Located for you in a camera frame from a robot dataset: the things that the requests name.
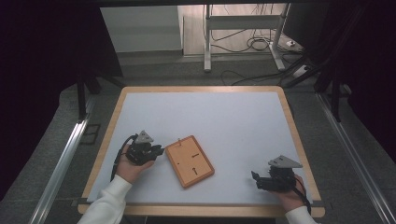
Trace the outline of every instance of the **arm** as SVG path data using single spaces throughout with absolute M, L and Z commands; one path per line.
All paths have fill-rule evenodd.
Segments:
M 296 175 L 296 178 L 299 180 L 296 183 L 297 190 L 304 192 L 303 179 L 298 175 Z M 280 203 L 286 211 L 285 216 L 288 219 L 289 224 L 317 224 L 309 215 L 303 201 L 294 191 L 291 190 L 286 193 L 271 191 L 271 193 L 275 194 L 275 196 L 280 200 Z
M 99 198 L 91 204 L 78 223 L 120 223 L 125 209 L 125 196 L 140 173 L 149 168 L 154 161 L 142 166 L 135 166 L 121 155 L 116 175 L 110 184 L 103 189 Z

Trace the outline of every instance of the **white sleeve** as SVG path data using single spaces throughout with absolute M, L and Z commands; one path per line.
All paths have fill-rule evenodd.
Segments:
M 309 215 L 306 206 L 295 208 L 286 213 L 289 224 L 317 224 Z
M 125 196 L 131 187 L 132 184 L 115 175 L 78 223 L 120 223 L 126 204 Z

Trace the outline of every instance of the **gray carpet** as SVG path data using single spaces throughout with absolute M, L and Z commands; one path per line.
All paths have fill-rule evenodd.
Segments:
M 132 86 L 172 85 L 230 85 L 244 77 L 276 73 L 275 64 L 267 55 L 254 57 L 217 57 L 212 72 L 204 72 L 201 58 L 180 58 L 155 55 L 122 55 L 120 63 L 124 77 L 118 80 Z M 96 153 L 101 145 L 120 88 L 99 78 L 102 91 L 96 95 L 96 105 L 89 122 L 90 132 L 97 129 L 97 138 L 87 134 L 81 140 L 64 182 L 51 207 L 46 223 L 76 223 L 81 214 L 76 203 L 84 190 Z M 279 79 L 248 80 L 241 85 L 275 85 Z M 313 92 L 315 78 L 285 90 L 293 111 L 295 123 L 302 139 L 307 158 L 317 181 L 326 215 L 318 218 L 321 223 L 382 223 L 370 198 L 359 181 L 347 155 L 327 120 L 318 98 Z M 26 164 L 18 179 L 0 203 L 0 223 L 27 223 L 59 160 L 66 141 L 78 118 L 77 89 L 64 90 L 61 105 L 51 125 Z M 383 190 L 393 211 L 396 202 L 396 166 L 375 141 L 347 105 L 340 104 L 342 123 L 357 146 L 366 166 Z M 143 218 L 132 217 L 122 223 L 142 223 Z M 278 218 L 276 223 L 287 223 Z

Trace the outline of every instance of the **wall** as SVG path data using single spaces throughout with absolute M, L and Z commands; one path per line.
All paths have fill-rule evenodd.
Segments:
M 116 52 L 181 49 L 177 6 L 101 11 Z

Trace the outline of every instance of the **metal rail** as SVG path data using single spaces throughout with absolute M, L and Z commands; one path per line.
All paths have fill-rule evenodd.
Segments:
M 35 211 L 33 212 L 32 217 L 29 220 L 29 223 L 44 223 L 44 221 L 46 220 L 53 201 L 55 200 L 55 196 L 58 193 L 62 182 L 64 181 L 64 176 L 66 175 L 70 162 L 76 152 L 81 136 L 84 133 L 88 121 L 90 120 L 94 104 L 95 98 L 90 97 L 87 102 L 87 115 L 82 122 L 78 122 L 76 124 L 72 134 L 70 135 L 70 138 L 67 141 L 66 146 L 64 147 L 64 152 L 62 153 L 61 158 L 59 159 L 49 179 L 49 182 L 44 189 L 40 200 L 38 201 L 38 204 L 35 208 Z
M 363 187 L 367 191 L 367 194 L 370 197 L 383 223 L 395 224 L 396 219 L 395 216 L 393 215 L 393 212 L 390 210 L 387 200 L 382 194 L 379 186 L 373 180 L 372 176 L 367 170 L 367 167 L 364 165 L 363 161 L 361 160 L 358 151 L 354 147 L 352 141 L 349 139 L 343 125 L 340 122 L 337 122 L 335 117 L 332 115 L 332 111 L 329 109 L 331 106 L 326 98 L 326 95 L 324 93 L 318 93 L 317 97 L 322 105 L 323 110 L 326 113 L 327 118 L 329 119 L 330 124 L 332 125 L 335 131 L 335 134 L 337 135 L 339 141 L 343 145 L 343 148 L 353 168 L 355 169 L 355 172 L 357 173 L 359 179 L 361 180 Z

